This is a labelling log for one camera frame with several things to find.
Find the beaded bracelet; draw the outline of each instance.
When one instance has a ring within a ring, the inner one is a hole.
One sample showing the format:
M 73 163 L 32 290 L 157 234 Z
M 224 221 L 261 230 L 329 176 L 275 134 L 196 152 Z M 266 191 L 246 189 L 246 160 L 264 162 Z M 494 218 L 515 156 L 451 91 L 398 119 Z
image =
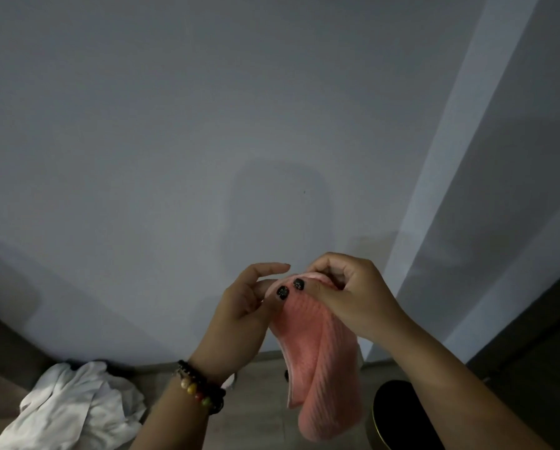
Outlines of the beaded bracelet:
M 180 360 L 175 374 L 182 378 L 180 382 L 182 388 L 189 395 L 194 396 L 203 407 L 209 408 L 209 415 L 216 414 L 224 408 L 226 391 L 209 383 L 205 376 L 191 367 L 188 362 Z

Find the person's right forearm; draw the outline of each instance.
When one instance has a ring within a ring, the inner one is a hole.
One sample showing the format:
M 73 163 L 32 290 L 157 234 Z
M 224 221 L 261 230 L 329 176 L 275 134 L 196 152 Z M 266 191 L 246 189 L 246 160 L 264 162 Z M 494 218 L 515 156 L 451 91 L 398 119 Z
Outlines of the person's right forearm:
M 386 349 L 411 380 L 447 449 L 544 449 L 546 443 L 440 342 L 406 318 Z

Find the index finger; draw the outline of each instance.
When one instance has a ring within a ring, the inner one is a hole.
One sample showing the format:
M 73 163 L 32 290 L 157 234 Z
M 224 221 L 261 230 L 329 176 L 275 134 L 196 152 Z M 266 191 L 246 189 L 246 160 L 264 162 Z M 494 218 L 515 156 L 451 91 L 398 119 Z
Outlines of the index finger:
M 287 263 L 254 263 L 246 267 L 234 282 L 253 286 L 261 276 L 277 275 L 278 273 L 286 273 L 288 270 L 290 270 L 290 264 Z
M 344 277 L 345 282 L 355 273 L 357 264 L 361 261 L 358 257 L 327 252 L 318 257 L 307 268 L 307 272 L 320 272 L 334 277 Z

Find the person's left hand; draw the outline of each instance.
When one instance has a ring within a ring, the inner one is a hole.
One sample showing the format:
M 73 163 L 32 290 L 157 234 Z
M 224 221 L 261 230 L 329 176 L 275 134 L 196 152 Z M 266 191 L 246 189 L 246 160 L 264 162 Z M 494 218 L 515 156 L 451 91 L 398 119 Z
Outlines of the person's left hand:
M 285 263 L 256 263 L 240 273 L 222 295 L 205 336 L 189 359 L 191 366 L 221 385 L 253 360 L 283 304 L 275 294 L 261 301 L 274 279 L 258 279 L 289 269 Z

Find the skin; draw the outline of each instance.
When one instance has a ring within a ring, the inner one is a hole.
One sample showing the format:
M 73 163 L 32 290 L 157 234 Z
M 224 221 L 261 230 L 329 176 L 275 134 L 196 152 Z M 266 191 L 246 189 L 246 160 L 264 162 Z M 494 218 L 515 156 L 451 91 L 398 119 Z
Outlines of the skin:
M 226 289 L 207 333 L 189 363 L 221 384 L 258 353 L 271 320 L 282 309 L 263 294 L 290 266 L 249 266 Z M 326 274 L 339 290 L 305 280 L 305 292 L 324 303 L 358 336 L 385 348 L 409 377 L 442 444 L 447 449 L 548 449 L 467 367 L 424 331 L 399 306 L 375 265 L 329 252 L 307 272 Z M 198 450 L 207 411 L 173 378 L 139 432 L 132 450 Z

